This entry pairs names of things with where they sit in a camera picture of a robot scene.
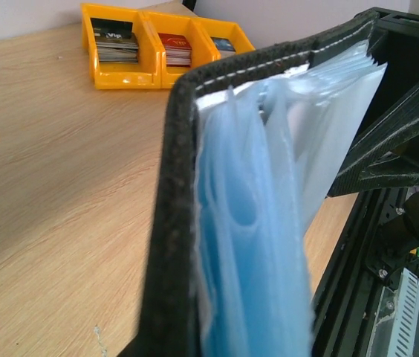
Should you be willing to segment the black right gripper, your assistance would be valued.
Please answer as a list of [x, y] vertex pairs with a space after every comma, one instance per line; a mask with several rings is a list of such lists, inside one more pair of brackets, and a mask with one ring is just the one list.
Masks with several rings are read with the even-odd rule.
[[[419, 82], [351, 145], [330, 197], [419, 186]], [[396, 216], [378, 225], [366, 268], [384, 286], [398, 286], [402, 270], [419, 266], [419, 191]]]

